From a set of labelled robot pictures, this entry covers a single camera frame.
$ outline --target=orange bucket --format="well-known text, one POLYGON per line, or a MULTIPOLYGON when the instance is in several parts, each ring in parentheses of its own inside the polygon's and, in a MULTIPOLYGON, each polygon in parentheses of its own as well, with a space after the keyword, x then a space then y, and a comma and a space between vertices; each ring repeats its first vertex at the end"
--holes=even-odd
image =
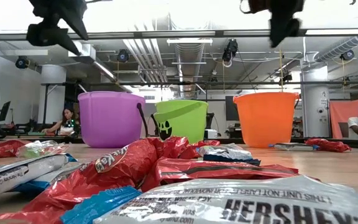
POLYGON ((253 93, 233 98, 237 105, 242 138, 250 147, 291 141, 297 93, 253 93))

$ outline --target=woman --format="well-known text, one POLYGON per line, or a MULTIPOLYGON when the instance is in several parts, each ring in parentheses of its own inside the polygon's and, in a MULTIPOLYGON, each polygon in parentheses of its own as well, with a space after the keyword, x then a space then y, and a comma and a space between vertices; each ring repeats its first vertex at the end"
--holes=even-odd
POLYGON ((58 121, 53 127, 42 130, 43 133, 52 133, 60 128, 59 135, 67 136, 74 131, 74 126, 77 124, 73 118, 74 110, 71 108, 65 108, 63 110, 63 119, 58 121))

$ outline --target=desk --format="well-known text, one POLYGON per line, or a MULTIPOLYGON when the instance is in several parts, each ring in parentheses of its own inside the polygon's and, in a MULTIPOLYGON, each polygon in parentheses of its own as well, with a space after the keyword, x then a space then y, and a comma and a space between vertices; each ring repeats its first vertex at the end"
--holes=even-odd
MULTIPOLYGON (((287 152, 242 147, 249 150, 255 158, 262 160, 262 165, 281 164, 298 168, 301 174, 319 178, 323 182, 348 185, 358 191, 358 149, 352 152, 335 153, 287 152)), ((113 149, 92 149, 84 144, 73 144, 68 150, 79 162, 92 161, 111 151, 113 149)), ((9 164, 19 160, 18 158, 1 158, 0 164, 9 164)), ((32 198, 20 193, 1 194, 0 213, 16 212, 31 200, 32 198)))

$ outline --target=green bucket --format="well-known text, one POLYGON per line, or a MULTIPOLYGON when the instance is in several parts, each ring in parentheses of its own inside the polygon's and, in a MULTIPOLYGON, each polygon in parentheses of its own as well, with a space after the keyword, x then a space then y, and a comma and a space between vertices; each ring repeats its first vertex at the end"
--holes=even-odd
POLYGON ((208 104, 195 100, 171 100, 156 104, 154 118, 160 138, 187 137, 190 144, 204 139, 208 104))

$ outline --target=white pillar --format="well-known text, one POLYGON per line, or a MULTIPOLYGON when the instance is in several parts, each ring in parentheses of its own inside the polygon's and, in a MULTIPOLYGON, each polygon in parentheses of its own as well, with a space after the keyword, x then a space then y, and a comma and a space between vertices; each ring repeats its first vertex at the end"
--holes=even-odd
MULTIPOLYGON (((303 71, 303 81, 327 81, 328 68, 303 71)), ((327 85, 303 85, 302 107, 304 110, 304 136, 329 137, 329 89, 327 85)))
MULTIPOLYGON (((41 83, 63 83, 66 81, 66 69, 59 65, 44 65, 41 72, 41 83)), ((52 124, 53 122, 62 119, 62 111, 65 106, 65 91, 66 87, 57 86, 52 91, 53 85, 50 85, 47 99, 47 116, 45 124, 52 124)), ((38 112, 38 123, 42 124, 44 120, 44 104, 45 104, 45 86, 40 89, 40 101, 38 112)))

